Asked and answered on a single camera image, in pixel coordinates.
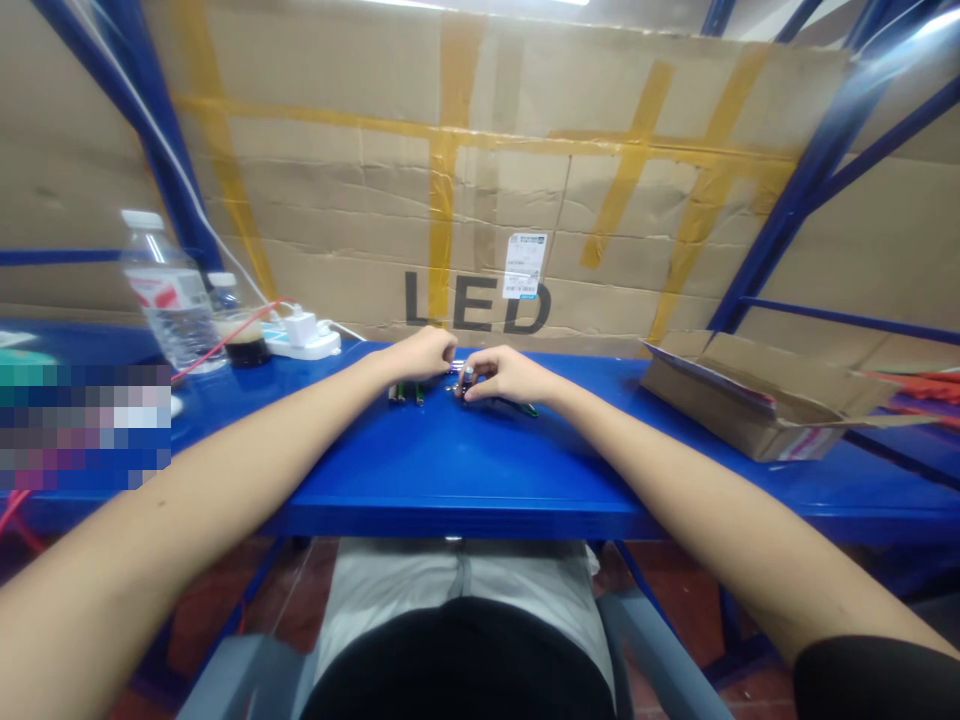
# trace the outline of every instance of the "bottle cap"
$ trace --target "bottle cap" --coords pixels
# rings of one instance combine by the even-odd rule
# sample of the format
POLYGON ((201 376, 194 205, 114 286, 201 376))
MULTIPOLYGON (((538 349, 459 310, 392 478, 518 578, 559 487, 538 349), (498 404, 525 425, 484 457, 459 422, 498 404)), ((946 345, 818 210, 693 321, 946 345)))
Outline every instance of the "bottle cap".
POLYGON ((131 230, 163 230, 163 218, 145 210, 121 210, 120 215, 131 230))
POLYGON ((237 284, 237 276, 233 273, 207 273, 207 280, 214 287, 234 287, 237 284))

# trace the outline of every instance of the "plastic water bottle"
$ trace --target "plastic water bottle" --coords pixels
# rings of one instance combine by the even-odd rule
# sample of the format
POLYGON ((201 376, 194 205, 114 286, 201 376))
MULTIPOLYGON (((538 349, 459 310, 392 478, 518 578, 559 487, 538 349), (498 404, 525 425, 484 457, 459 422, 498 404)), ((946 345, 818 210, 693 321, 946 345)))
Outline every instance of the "plastic water bottle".
POLYGON ((270 350, 263 337, 260 320, 248 323, 254 311, 245 303, 233 273, 207 273, 213 286, 210 303, 213 305, 213 322, 224 340, 234 335, 227 343, 227 357, 235 368, 260 367, 270 362, 270 350))
MULTIPOLYGON (((167 361, 186 370, 220 342, 210 299, 196 263, 171 243, 156 213, 124 210, 133 237, 121 255, 123 272, 167 361)), ((223 348, 191 370, 206 373, 227 364, 223 348)))

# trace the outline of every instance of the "floor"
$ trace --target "floor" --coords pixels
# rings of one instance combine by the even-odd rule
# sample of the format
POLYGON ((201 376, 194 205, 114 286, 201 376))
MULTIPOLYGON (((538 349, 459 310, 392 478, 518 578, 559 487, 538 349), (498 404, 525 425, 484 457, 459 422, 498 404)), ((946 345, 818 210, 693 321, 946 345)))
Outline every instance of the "floor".
MULTIPOLYGON (((177 606, 167 657, 171 669, 194 677, 219 628, 253 577, 272 541, 251 538, 200 578, 177 606)), ((673 543, 631 543, 647 582, 653 588, 681 641, 701 667, 722 653, 717 585, 673 543)), ((317 538, 304 550, 287 543, 256 599, 247 608, 245 631, 274 633, 301 652, 312 649, 323 620, 336 560, 337 540, 317 538)), ((616 551, 608 546, 596 578, 598 592, 632 586, 616 551)), ((661 720, 653 690, 630 665, 637 720, 661 720)), ((788 671, 770 667, 722 691, 737 720, 796 718, 788 671)), ((110 720, 167 720, 171 712, 128 690, 110 720)))

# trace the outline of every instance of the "open cardboard box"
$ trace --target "open cardboard box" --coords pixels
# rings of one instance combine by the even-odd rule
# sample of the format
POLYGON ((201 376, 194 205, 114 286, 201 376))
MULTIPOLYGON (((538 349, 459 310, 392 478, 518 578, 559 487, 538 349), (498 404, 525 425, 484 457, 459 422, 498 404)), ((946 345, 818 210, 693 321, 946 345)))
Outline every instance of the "open cardboard box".
POLYGON ((852 427, 934 422, 870 415, 895 383, 733 335, 669 333, 641 384, 758 462, 819 460, 852 427))

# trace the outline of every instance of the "forearm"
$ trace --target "forearm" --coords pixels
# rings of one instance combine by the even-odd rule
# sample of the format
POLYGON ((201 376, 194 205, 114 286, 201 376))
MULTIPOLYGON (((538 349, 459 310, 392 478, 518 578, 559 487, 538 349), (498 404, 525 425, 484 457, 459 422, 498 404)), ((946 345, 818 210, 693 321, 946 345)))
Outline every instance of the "forearm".
POLYGON ((776 499, 673 438, 562 381, 550 402, 657 521, 750 612, 790 662, 837 635, 956 651, 776 499))
POLYGON ((43 698, 44 717, 103 717, 183 589, 280 507, 392 379, 374 354, 230 425, 11 580, 0 593, 8 710, 25 717, 43 698))

